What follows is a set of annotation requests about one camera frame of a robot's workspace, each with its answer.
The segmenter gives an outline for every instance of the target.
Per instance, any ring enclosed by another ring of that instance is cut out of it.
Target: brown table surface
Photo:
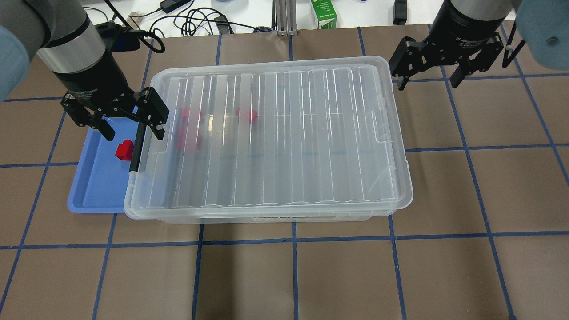
[[[115,57],[140,88],[166,68],[389,58],[427,32],[169,38],[165,54]],[[392,217],[200,226],[68,211],[86,130],[35,58],[0,106],[0,318],[567,318],[569,73],[527,48],[499,64],[456,89],[433,68],[395,93],[415,198]]]

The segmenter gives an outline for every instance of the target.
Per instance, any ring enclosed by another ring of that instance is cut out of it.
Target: plastic box lid
[[[133,219],[365,220],[413,198],[381,57],[167,69],[151,85],[170,117],[130,173]]]

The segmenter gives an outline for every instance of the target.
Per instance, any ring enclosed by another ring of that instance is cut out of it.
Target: red block
[[[184,137],[188,133],[188,126],[187,125],[180,125],[176,130],[177,137]]]
[[[182,121],[189,122],[189,108],[182,109],[181,116],[182,116]],[[203,117],[204,114],[200,110],[200,119],[203,119]]]
[[[197,141],[196,141],[196,150],[200,150],[200,134],[197,134]],[[178,140],[176,141],[176,149],[177,150],[185,150],[185,135],[184,136],[178,136]]]
[[[131,140],[124,140],[117,147],[117,152],[114,155],[120,160],[131,161],[133,158],[134,143]]]
[[[239,117],[239,109],[240,108],[237,108],[237,110],[235,112],[235,115],[237,117]],[[259,115],[257,114],[256,110],[249,109],[248,111],[249,112],[247,112],[244,116],[247,116],[249,118],[250,124],[255,125],[255,122],[257,122],[257,118],[259,117]]]

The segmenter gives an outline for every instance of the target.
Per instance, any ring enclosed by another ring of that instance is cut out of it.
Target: green and white box
[[[332,0],[311,0],[311,3],[318,29],[335,29],[338,16],[332,6]]]

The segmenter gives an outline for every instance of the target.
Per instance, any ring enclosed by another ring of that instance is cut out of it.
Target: electrical cord
[[[196,31],[199,27],[205,28],[203,26],[204,21],[200,22],[200,24],[196,25],[195,23],[193,23],[192,19],[193,19],[193,15],[195,13],[200,13],[201,15],[204,16],[204,19],[207,19],[210,15],[215,14],[215,13],[209,13],[209,14],[204,14],[201,9],[194,9],[194,11],[191,12],[190,15],[190,11],[188,12],[188,14],[186,15],[186,21],[184,22],[184,24],[181,27],[178,27],[176,24],[174,24],[177,28],[179,28],[182,32],[182,35],[195,35]],[[208,34],[212,35],[213,34],[213,28],[211,26],[211,22],[208,22],[208,26],[209,26],[209,31]]]
[[[166,48],[164,46],[164,42],[162,42],[162,39],[160,39],[160,37],[157,36],[157,34],[155,34],[154,32],[149,32],[146,30],[135,30],[125,19],[125,17],[123,17],[117,10],[117,8],[115,8],[113,6],[112,3],[110,3],[110,0],[105,0],[105,3],[109,6],[109,8],[114,12],[115,15],[117,15],[117,18],[125,25],[125,27],[130,27],[131,30],[128,31],[128,33],[135,33],[138,34],[138,39],[144,43],[150,50],[156,52],[157,54],[161,54],[163,53]],[[153,38],[154,40],[156,40],[156,42],[158,42],[158,44],[160,44],[160,49],[155,48],[152,44],[148,43],[148,41],[146,41],[145,36],[149,37],[149,38]]]
[[[157,19],[157,20],[152,24],[152,26],[151,26],[150,28],[152,29],[152,27],[156,24],[156,22],[158,22],[158,21],[160,21],[160,20],[162,20],[162,19],[174,18],[174,17],[184,17],[184,16],[182,16],[182,15],[166,15],[166,16],[163,16],[163,17]],[[205,21],[205,22],[213,22],[213,23],[219,22],[219,21],[209,20],[209,19],[198,19],[198,18],[194,18],[194,19],[199,20],[199,21]],[[236,25],[236,26],[246,27],[246,28],[250,28],[250,29],[253,29],[253,30],[257,30],[257,31],[259,31],[259,32],[264,32],[263,29],[259,29],[259,28],[257,28],[257,27],[253,27],[253,26],[248,26],[248,25],[243,24],[243,23],[237,23],[237,22],[231,22],[231,21],[222,22],[222,23],[225,23],[225,24],[227,24],[227,23],[229,23],[229,24],[234,24],[234,25]]]
[[[191,7],[192,7],[192,5],[193,5],[194,2],[195,2],[195,0],[192,0],[192,2],[190,2],[189,5],[188,5],[186,8],[184,8],[183,10],[181,10],[180,12],[178,12],[178,14],[177,14],[177,15],[182,15],[182,13],[184,13],[184,11],[189,10],[188,13],[187,13],[187,15],[186,15],[186,22],[188,22],[188,18],[187,18],[187,17],[189,16],[190,12],[193,12],[193,11],[195,10],[195,9],[191,9]],[[177,18],[174,18],[174,26],[180,30],[182,36],[188,35],[187,32],[185,32],[185,30],[184,30],[184,28],[183,28],[185,24],[183,24],[182,27],[179,27],[179,26],[176,24],[176,20],[177,20]]]
[[[159,21],[164,20],[164,19],[166,19],[166,18],[174,18],[174,19],[176,19],[176,18],[187,18],[187,19],[190,19],[190,18],[191,18],[191,19],[193,19],[193,20],[198,20],[198,21],[208,22],[208,23],[211,23],[211,22],[213,22],[213,23],[218,23],[218,22],[219,22],[219,21],[215,21],[215,20],[194,18],[194,17],[191,17],[191,16],[180,15],[180,14],[176,14],[176,15],[165,15],[165,16],[163,16],[163,17],[160,17],[160,18],[156,19],[156,20],[152,23],[152,25],[150,26],[150,30],[154,30],[154,26],[155,26]],[[257,28],[257,27],[253,27],[253,26],[249,26],[249,25],[246,25],[246,24],[243,24],[243,23],[237,23],[237,22],[231,22],[231,21],[227,21],[227,22],[223,22],[223,23],[226,23],[226,24],[233,24],[233,25],[235,25],[235,26],[246,27],[246,28],[250,28],[250,29],[253,29],[253,30],[257,30],[257,31],[263,32],[262,29],[259,29],[259,28]]]
[[[149,15],[151,15],[151,14],[153,14],[153,13],[157,13],[157,12],[160,11],[161,9],[162,9],[162,8],[158,8],[158,9],[152,11],[152,12],[149,12],[149,13],[143,14],[143,15],[129,15],[129,17],[131,17],[131,18],[147,17],[147,16],[149,16]]]
[[[100,10],[100,9],[97,9],[97,8],[93,8],[93,7],[83,7],[83,9],[98,11],[98,12],[102,13],[102,14],[105,16],[105,19],[107,19],[107,22],[109,21],[109,16],[108,16],[103,10]]]
[[[158,29],[158,28],[154,28],[154,31],[155,31],[155,32],[156,32],[156,31],[160,31],[160,33],[162,34],[162,37],[163,37],[163,38],[166,38],[166,36],[165,36],[164,33],[162,32],[162,30],[160,30],[160,29]]]

